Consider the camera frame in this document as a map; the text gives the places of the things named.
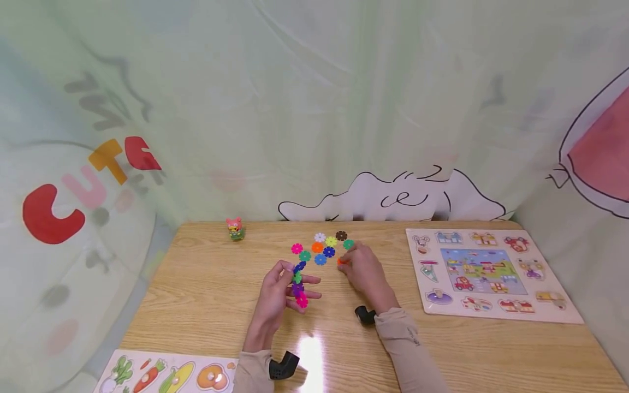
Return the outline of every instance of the yellow snowflake block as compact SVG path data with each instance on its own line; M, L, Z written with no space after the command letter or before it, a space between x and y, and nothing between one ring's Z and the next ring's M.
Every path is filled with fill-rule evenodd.
M325 238L325 245L328 247L334 247L335 245L337 245L337 243L338 240L334 236L328 236L327 238Z

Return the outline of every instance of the vegetable puzzle board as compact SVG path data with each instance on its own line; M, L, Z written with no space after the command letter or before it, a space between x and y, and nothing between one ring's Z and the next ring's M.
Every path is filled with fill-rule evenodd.
M428 314L583 323L526 231L407 229Z
M94 393L229 393L238 359L116 350Z

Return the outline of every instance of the orange letter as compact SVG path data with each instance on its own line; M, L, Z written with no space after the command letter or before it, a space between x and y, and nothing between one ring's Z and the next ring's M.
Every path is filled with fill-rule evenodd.
M110 139L89 155L90 163L96 168L98 172L102 171L105 167L109 168L109 171L116 178L119 184L126 182L126 175L122 171L116 156L122 153L120 144L115 139Z
M85 214L74 210L66 218L52 214L52 204L57 196L57 188L44 184L28 194L22 203L22 219L26 229L37 240L46 244L63 243L85 224Z
M132 167L140 170L161 170L162 167L159 166L155 157L143 149L148 149L148 145L141 137L128 136L125 139L126 159Z

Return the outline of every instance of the pink letter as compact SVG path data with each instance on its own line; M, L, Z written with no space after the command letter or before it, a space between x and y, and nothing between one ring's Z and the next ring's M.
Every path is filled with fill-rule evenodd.
M37 240L46 244L63 243L85 224L85 214L74 210L66 218L52 214L52 204L57 196L57 188L44 184L28 194L22 203L22 219L26 229Z
M105 186L100 180L98 180L98 176L96 176L96 173L89 165L83 165L81 173L90 185L92 185L91 190L83 188L81 183L79 183L79 181L70 174L61 176L61 181L70 189L70 191L72 191L74 195L77 196L77 198L79 198L81 203L83 203L86 208L96 209L103 204L105 197L107 196Z
M144 139L139 136L127 136L125 139L125 153L126 159L132 167L140 170L161 170L162 167L157 163L157 160L149 152L145 152L144 149L148 149L148 145L144 142Z

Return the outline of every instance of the beige sleeve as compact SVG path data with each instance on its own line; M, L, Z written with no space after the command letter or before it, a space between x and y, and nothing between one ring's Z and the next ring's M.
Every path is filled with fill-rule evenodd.
M391 356L402 393L450 393L428 349L417 339L417 327L401 308L376 316L376 330Z
M234 377L233 393L273 393L275 383L269 377L271 351L240 352Z

